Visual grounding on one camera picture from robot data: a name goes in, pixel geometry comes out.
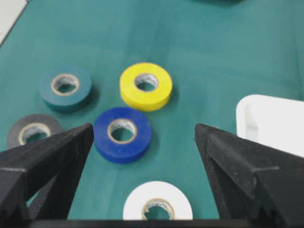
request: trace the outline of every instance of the teal fabric surface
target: teal fabric surface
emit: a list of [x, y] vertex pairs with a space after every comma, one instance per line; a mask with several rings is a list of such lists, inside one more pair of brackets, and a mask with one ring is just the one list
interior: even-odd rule
[[[126, 106], [121, 73], [156, 63], [174, 88], [164, 108], [145, 113], [147, 153], [117, 165], [93, 146], [69, 218], [122, 219], [129, 193], [155, 180], [178, 187], [195, 219], [218, 218], [194, 126], [235, 133], [236, 105], [250, 94], [303, 99], [303, 12], [302, 0], [31, 0], [0, 47], [0, 150], [25, 115], [50, 114], [69, 129]], [[40, 78], [62, 65], [85, 69], [93, 82], [90, 103], [68, 114], [38, 93]]]

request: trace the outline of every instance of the white plastic container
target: white plastic container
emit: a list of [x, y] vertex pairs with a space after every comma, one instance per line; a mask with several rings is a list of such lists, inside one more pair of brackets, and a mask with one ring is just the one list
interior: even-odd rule
[[27, 3], [27, 0], [0, 0], [0, 46]]
[[239, 137], [304, 157], [304, 102], [249, 95], [236, 112]]

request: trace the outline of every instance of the tape roll core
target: tape roll core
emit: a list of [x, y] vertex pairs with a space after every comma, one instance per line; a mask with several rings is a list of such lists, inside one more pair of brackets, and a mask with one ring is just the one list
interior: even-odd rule
[[155, 198], [155, 199], [149, 200], [143, 206], [143, 208], [142, 208], [142, 220], [147, 220], [147, 218], [144, 214], [149, 212], [149, 208], [155, 207], [155, 206], [161, 207], [166, 212], [168, 212], [170, 220], [175, 219], [174, 209], [173, 209], [172, 205], [168, 201], [166, 201], [165, 199]]
[[20, 145], [26, 144], [26, 140], [37, 133], [45, 133], [46, 137], [51, 135], [51, 130], [48, 126], [43, 123], [30, 123], [24, 126], [19, 133], [19, 143]]
[[[72, 85], [75, 88], [67, 93], [62, 93], [58, 89], [63, 86], [63, 85]], [[51, 88], [53, 92], [59, 96], [70, 96], [73, 93], [75, 93], [80, 87], [80, 83], [78, 78], [75, 75], [72, 74], [60, 74], [54, 77], [52, 83], [51, 83]]]
[[[125, 141], [118, 141], [115, 138], [113, 138], [112, 133], [115, 130], [120, 129], [120, 128], [128, 129], [130, 132], [132, 132], [132, 134], [133, 134], [132, 137], [129, 140], [125, 140]], [[137, 128], [136, 128], [136, 125], [131, 120], [117, 119], [117, 120], [112, 121], [109, 124], [107, 133], [108, 133], [109, 138], [113, 142], [118, 143], [118, 144], [127, 144], [127, 143], [132, 142], [135, 139], [135, 137], [137, 135]]]

